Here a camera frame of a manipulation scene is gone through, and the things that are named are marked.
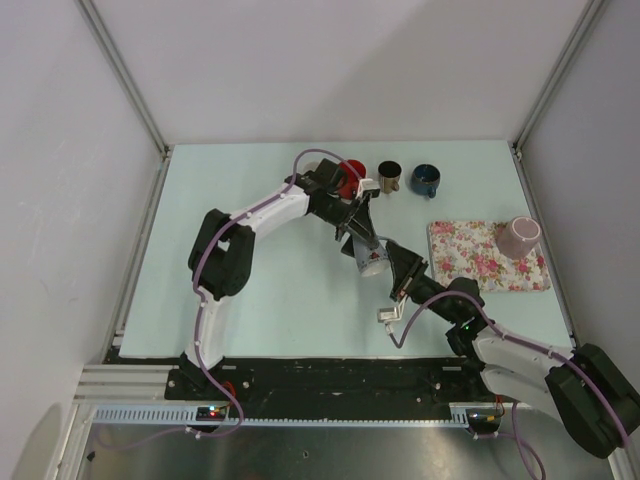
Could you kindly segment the red mug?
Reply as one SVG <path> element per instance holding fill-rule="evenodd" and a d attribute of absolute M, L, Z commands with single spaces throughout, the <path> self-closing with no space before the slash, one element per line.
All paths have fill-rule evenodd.
<path fill-rule="evenodd" d="M 342 199 L 351 200 L 358 188 L 359 180 L 366 177 L 366 167 L 358 160 L 349 159 L 342 162 L 340 168 L 345 172 L 346 177 L 340 183 L 338 195 Z"/>

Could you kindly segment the blue mug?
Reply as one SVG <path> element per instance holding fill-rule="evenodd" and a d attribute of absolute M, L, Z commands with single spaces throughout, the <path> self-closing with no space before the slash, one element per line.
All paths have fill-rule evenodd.
<path fill-rule="evenodd" d="M 417 165 L 411 175 L 410 188 L 421 196 L 434 199 L 441 181 L 440 170 L 431 164 Z"/>

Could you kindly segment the grey mug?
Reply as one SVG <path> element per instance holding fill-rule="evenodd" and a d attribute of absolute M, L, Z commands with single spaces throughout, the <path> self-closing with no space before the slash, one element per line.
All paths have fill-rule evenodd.
<path fill-rule="evenodd" d="M 391 262 L 386 251 L 388 237 L 378 236 L 379 244 L 375 248 L 367 246 L 363 241 L 353 242 L 354 258 L 362 277 L 371 277 L 388 270 Z"/>

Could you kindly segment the brown patterned mug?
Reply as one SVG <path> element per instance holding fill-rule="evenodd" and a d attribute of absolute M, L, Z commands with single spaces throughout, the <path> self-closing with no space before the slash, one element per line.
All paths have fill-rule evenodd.
<path fill-rule="evenodd" d="M 397 192 L 400 187 L 402 167 L 399 163 L 386 160 L 378 165 L 380 190 L 384 194 Z"/>

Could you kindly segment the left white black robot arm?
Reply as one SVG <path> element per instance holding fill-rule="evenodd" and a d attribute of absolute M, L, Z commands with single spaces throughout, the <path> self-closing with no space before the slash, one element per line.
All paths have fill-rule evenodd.
<path fill-rule="evenodd" d="M 297 171 L 259 202 L 235 213 L 209 211 L 192 247 L 188 267 L 199 297 L 193 338 L 180 357 L 187 387 L 201 399 L 214 397 L 222 376 L 214 367 L 224 354 L 228 304 L 248 283 L 256 244 L 286 223 L 314 215 L 335 228 L 335 239 L 348 238 L 375 250 L 380 241 L 370 215 L 370 202 L 380 195 L 379 182 L 358 175 L 350 201 L 339 195 L 353 166 L 324 158 L 304 173 Z"/>

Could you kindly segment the lilac mug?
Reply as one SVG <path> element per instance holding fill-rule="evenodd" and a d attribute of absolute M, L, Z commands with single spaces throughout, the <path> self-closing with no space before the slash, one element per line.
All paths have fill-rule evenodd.
<path fill-rule="evenodd" d="M 519 216 L 509 221 L 497 235 L 498 250 L 516 260 L 526 257 L 539 243 L 542 229 L 533 218 Z"/>

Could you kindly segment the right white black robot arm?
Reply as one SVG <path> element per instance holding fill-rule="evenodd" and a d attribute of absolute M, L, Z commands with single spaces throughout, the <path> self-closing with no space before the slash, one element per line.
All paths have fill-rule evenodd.
<path fill-rule="evenodd" d="M 561 348 L 511 332 L 488 317 L 477 281 L 460 277 L 443 286 L 427 275 L 422 256 L 392 240 L 385 250 L 391 299 L 417 306 L 403 334 L 392 340 L 397 348 L 429 310 L 450 323 L 451 350 L 476 365 L 461 378 L 469 398 L 483 401 L 495 393 L 521 401 L 561 422 L 597 458 L 629 447 L 639 427 L 639 393 L 602 348 Z"/>

